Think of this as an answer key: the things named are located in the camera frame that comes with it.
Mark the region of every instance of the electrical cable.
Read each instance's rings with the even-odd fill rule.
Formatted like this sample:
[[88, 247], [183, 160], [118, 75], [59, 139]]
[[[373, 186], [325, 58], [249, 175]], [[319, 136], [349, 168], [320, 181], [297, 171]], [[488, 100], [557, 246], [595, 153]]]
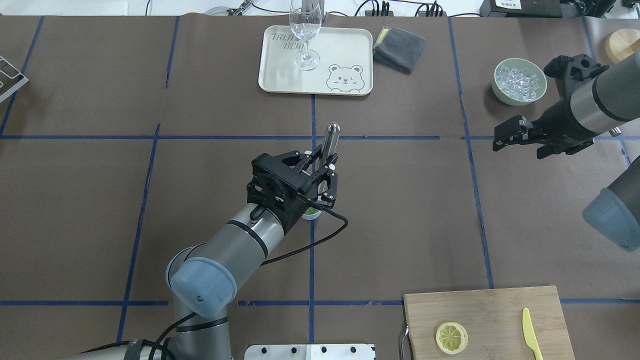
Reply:
[[328, 12], [328, 13], [339, 13], [339, 14], [340, 14], [340, 15], [342, 15], [342, 16], [349, 17], [349, 15], [347, 15], [347, 14], [345, 14], [345, 13], [341, 13], [341, 12]]
[[354, 16], [358, 16], [358, 13], [360, 12], [360, 9], [362, 9], [362, 7], [368, 3], [371, 2], [371, 13], [373, 14], [376, 11], [376, 4], [378, 4], [378, 8], [380, 8], [380, 3], [378, 2], [378, 0], [365, 0], [362, 4], [360, 4], [360, 6], [358, 6], [358, 10], [356, 10], [356, 13]]
[[413, 17], [418, 16], [418, 14], [420, 13], [420, 9], [421, 9], [423, 6], [427, 6], [427, 8], [429, 8], [429, 4], [422, 4], [422, 5], [418, 6], [418, 10], [416, 10], [416, 11], [415, 11], [415, 14], [413, 15]]
[[106, 348], [119, 347], [119, 346], [128, 345], [128, 344], [129, 344], [128, 341], [119, 341], [117, 343], [110, 343], [110, 344], [107, 344], [107, 345], [103, 345], [101, 347], [95, 347], [95, 348], [89, 349], [87, 351], [83, 351], [80, 354], [85, 354], [87, 352], [100, 351], [100, 350], [104, 350]]
[[166, 330], [160, 335], [160, 337], [158, 337], [158, 340], [156, 340], [153, 346], [151, 346], [151, 352], [149, 352], [149, 360], [154, 360], [154, 354], [156, 353], [156, 349], [162, 346], [160, 345], [162, 343], [162, 340], [171, 332], [171, 330], [174, 330], [176, 327], [182, 325], [184, 322], [187, 322], [189, 319], [191, 319], [196, 315], [197, 315], [196, 313], [188, 314], [184, 318], [181, 318], [180, 320], [171, 324], [171, 326], [167, 327]]
[[460, 15], [478, 15], [478, 16], [482, 17], [482, 15], [480, 15], [478, 13], [457, 13], [456, 15], [449, 15], [449, 17], [460, 16]]
[[316, 245], [320, 245], [320, 244], [322, 244], [323, 242], [325, 242], [325, 241], [327, 241], [327, 240], [329, 240], [329, 239], [333, 238], [334, 236], [338, 235], [342, 230], [344, 230], [344, 228], [345, 228], [345, 227], [347, 227], [347, 226], [349, 225], [349, 220], [347, 220], [347, 218], [346, 218], [346, 217], [344, 217], [344, 216], [342, 216], [342, 215], [340, 215], [340, 214], [338, 214], [338, 213], [333, 212], [333, 210], [331, 210], [328, 206], [320, 205], [320, 204], [318, 204], [318, 203], [316, 203], [316, 202], [314, 202], [314, 201], [308, 200], [308, 199], [305, 199], [305, 202], [306, 202], [306, 203], [307, 203], [311, 208], [318, 209], [318, 210], [322, 210], [322, 211], [326, 212], [327, 214], [329, 214], [329, 215], [331, 215], [331, 216], [333, 216], [333, 217], [335, 217], [335, 218], [338, 218], [338, 219], [342, 220], [342, 222], [343, 222], [342, 226], [340, 226], [336, 231], [332, 232], [332, 233], [331, 233], [331, 234], [329, 234], [328, 236], [325, 236], [324, 238], [322, 238], [322, 239], [320, 239], [320, 240], [314, 241], [314, 242], [313, 242], [313, 243], [311, 243], [310, 245], [307, 245], [307, 246], [305, 246], [305, 247], [301, 247], [300, 249], [295, 250], [295, 251], [292, 251], [292, 252], [288, 252], [288, 253], [286, 253], [286, 254], [284, 254], [284, 255], [278, 256], [277, 258], [273, 258], [273, 259], [270, 259], [270, 260], [266, 260], [265, 262], [263, 262], [262, 264], [260, 264], [260, 266], [267, 265], [267, 264], [271, 264], [271, 263], [275, 263], [276, 261], [280, 261], [280, 260], [282, 260], [282, 259], [286, 259], [286, 258], [288, 258], [289, 256], [293, 256], [293, 255], [299, 254], [299, 253], [301, 253], [301, 252], [303, 252], [303, 251], [306, 251], [306, 250], [308, 250], [308, 249], [311, 249], [312, 247], [314, 247], [314, 246], [316, 246]]
[[[107, 344], [107, 345], [103, 345], [101, 347], [97, 347], [97, 348], [93, 348], [87, 351], [83, 351], [80, 354], [85, 354], [87, 352], [94, 352], [94, 351], [100, 351], [100, 350], [105, 350], [107, 348], [113, 348], [113, 347], [120, 347], [123, 345], [129, 345], [131, 343], [131, 341], [119, 341], [117, 343], [111, 343], [111, 344]], [[163, 352], [164, 354], [166, 354], [170, 359], [175, 360], [175, 356], [173, 354], [173, 352], [171, 352], [166, 346], [158, 344], [158, 343], [154, 343], [153, 341], [149, 341], [149, 340], [142, 340], [142, 345], [143, 346], [148, 346], [148, 347], [154, 347], [157, 345], [157, 348], [160, 349], [161, 352]]]
[[252, 5], [254, 8], [258, 9], [258, 10], [262, 10], [263, 12], [270, 12], [270, 13], [289, 13], [289, 12], [278, 12], [278, 11], [276, 11], [276, 10], [263, 9], [263, 8], [261, 8], [261, 7], [257, 6], [257, 5], [256, 5], [256, 4], [254, 4], [254, 3], [251, 3], [251, 5]]

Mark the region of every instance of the plastic knife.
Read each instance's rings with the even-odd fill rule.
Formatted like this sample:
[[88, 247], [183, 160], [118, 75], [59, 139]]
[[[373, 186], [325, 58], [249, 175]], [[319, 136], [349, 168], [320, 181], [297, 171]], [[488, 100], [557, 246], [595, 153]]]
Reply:
[[524, 333], [524, 341], [533, 350], [536, 355], [536, 360], [542, 360], [542, 353], [538, 346], [538, 340], [536, 339], [536, 333], [533, 332], [533, 323], [531, 323], [531, 315], [529, 309], [526, 307], [522, 309], [522, 332]]

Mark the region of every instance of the white mounting plate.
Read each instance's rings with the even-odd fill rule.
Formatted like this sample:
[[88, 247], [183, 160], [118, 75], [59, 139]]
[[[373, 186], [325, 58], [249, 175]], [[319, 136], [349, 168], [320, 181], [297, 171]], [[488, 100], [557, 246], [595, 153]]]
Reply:
[[375, 345], [368, 344], [252, 345], [244, 352], [244, 360], [375, 360], [374, 349]]
[[320, 65], [302, 71], [294, 64], [305, 43], [289, 26], [264, 31], [258, 84], [267, 92], [367, 95], [373, 89], [373, 40], [365, 29], [321, 28], [309, 42]]

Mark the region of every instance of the blue tape line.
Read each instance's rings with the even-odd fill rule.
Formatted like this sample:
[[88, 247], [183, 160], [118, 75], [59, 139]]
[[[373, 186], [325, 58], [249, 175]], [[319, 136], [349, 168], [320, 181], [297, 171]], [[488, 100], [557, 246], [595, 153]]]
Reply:
[[168, 301], [129, 301], [128, 306], [169, 306]]
[[317, 306], [402, 306], [402, 300], [316, 300]]
[[[627, 140], [640, 140], [640, 136], [619, 136]], [[5, 140], [153, 140], [153, 135], [0, 135]], [[440, 136], [341, 136], [341, 140], [440, 140]], [[158, 140], [312, 140], [312, 136], [296, 135], [159, 135]], [[471, 140], [493, 140], [492, 136], [471, 136]]]
[[560, 304], [640, 304], [640, 299], [560, 299]]
[[447, 18], [449, 21], [449, 36], [451, 37], [451, 50], [453, 51], [453, 65], [456, 69], [456, 82], [458, 83], [458, 97], [460, 98], [460, 111], [462, 112], [462, 118], [465, 121], [465, 142], [467, 143], [467, 153], [469, 156], [469, 165], [471, 167], [471, 180], [474, 185], [474, 195], [476, 197], [476, 210], [478, 217], [480, 218], [480, 226], [482, 230], [482, 243], [484, 247], [484, 266], [486, 267], [486, 279], [489, 283], [489, 288], [493, 289], [493, 275], [491, 271], [491, 260], [489, 258], [489, 246], [486, 242], [486, 232], [484, 231], [484, 217], [482, 214], [482, 204], [480, 203], [480, 191], [478, 190], [478, 183], [476, 178], [476, 165], [474, 163], [473, 149], [471, 148], [471, 135], [469, 133], [469, 124], [467, 122], [467, 111], [462, 101], [462, 82], [460, 81], [460, 68], [458, 67], [458, 54], [456, 53], [456, 41], [453, 35], [453, 23], [451, 18]]
[[316, 149], [316, 95], [311, 95], [311, 151]]
[[21, 140], [151, 140], [152, 135], [2, 135], [0, 139]]
[[[40, 21], [38, 21], [38, 27], [36, 28], [36, 32], [33, 34], [33, 39], [31, 40], [31, 45], [29, 46], [29, 51], [27, 52], [27, 56], [24, 59], [24, 63], [22, 64], [21, 73], [25, 74], [27, 70], [27, 64], [31, 59], [31, 53], [33, 52], [33, 48], [36, 46], [36, 41], [38, 40], [38, 35], [40, 34], [40, 29], [42, 29], [42, 23], [44, 21], [44, 16], [40, 17]], [[2, 125], [0, 125], [0, 135], [4, 133], [4, 128], [6, 127], [6, 123], [9, 121], [9, 114], [11, 113], [11, 108], [13, 107], [13, 102], [15, 101], [15, 96], [17, 92], [14, 92], [11, 95], [11, 99], [9, 100], [9, 105], [6, 107], [6, 112], [4, 113], [4, 119], [2, 120]]]
[[160, 135], [160, 140], [311, 140], [311, 136], [280, 135]]
[[238, 306], [309, 306], [308, 300], [256, 300], [239, 301]]
[[173, 39], [171, 40], [171, 50], [169, 51], [169, 61], [166, 64], [166, 79], [164, 81], [164, 88], [169, 87], [169, 74], [171, 74], [171, 64], [173, 63], [173, 51], [175, 50], [175, 39], [178, 37], [178, 24], [180, 24], [180, 17], [175, 17], [175, 25], [173, 26]]
[[582, 27], [584, 28], [584, 35], [587, 38], [587, 45], [589, 46], [589, 52], [592, 58], [596, 58], [596, 53], [593, 52], [593, 45], [591, 45], [591, 35], [589, 34], [589, 27], [587, 26], [587, 18], [582, 17]]
[[440, 140], [439, 136], [340, 136], [340, 140]]
[[[112, 300], [0, 300], [0, 306], [122, 306]], [[169, 306], [168, 301], [131, 301], [129, 306]]]
[[[311, 95], [311, 151], [316, 148], [316, 95]], [[316, 164], [313, 166], [313, 170], [316, 171]], [[316, 240], [316, 221], [311, 220], [309, 231], [309, 243], [314, 243]], [[315, 342], [314, 334], [314, 318], [315, 318], [315, 296], [316, 296], [316, 250], [315, 248], [309, 249], [309, 343]]]
[[149, 194], [149, 182], [151, 182], [151, 173], [156, 158], [156, 147], [158, 144], [158, 133], [160, 132], [160, 124], [156, 126], [154, 135], [154, 143], [151, 146], [151, 156], [149, 157], [149, 166], [147, 168], [147, 179], [145, 180], [145, 191], [142, 195], [142, 203], [140, 205], [140, 214], [138, 215], [138, 227], [136, 229], [136, 239], [133, 242], [133, 250], [131, 252], [131, 263], [129, 265], [129, 276], [127, 276], [127, 287], [124, 291], [124, 300], [122, 304], [122, 312], [120, 313], [120, 325], [118, 326], [117, 341], [122, 341], [122, 332], [124, 331], [124, 323], [127, 318], [127, 306], [129, 305], [129, 295], [131, 294], [131, 284], [133, 282], [133, 272], [136, 267], [136, 258], [138, 257], [138, 246], [140, 245], [140, 234], [142, 233], [142, 219], [147, 209], [147, 195]]
[[[311, 220], [310, 243], [316, 240], [316, 221]], [[309, 249], [309, 343], [314, 343], [314, 307], [316, 305], [316, 253], [315, 248]]]
[[462, 136], [460, 140], [491, 140], [493, 141], [494, 136]]
[[620, 136], [618, 137], [618, 141], [620, 142], [620, 146], [622, 147], [622, 153], [623, 156], [625, 157], [625, 162], [627, 163], [627, 167], [631, 166], [631, 160], [629, 159], [629, 152], [627, 151], [627, 145], [625, 144], [625, 141], [623, 139], [620, 138]]

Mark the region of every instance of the gray cloth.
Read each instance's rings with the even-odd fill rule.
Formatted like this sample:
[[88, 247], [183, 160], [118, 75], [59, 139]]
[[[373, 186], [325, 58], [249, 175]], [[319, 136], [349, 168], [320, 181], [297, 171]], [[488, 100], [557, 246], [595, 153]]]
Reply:
[[399, 28], [390, 28], [387, 35], [373, 49], [373, 59], [405, 74], [411, 74], [422, 54], [426, 40]]

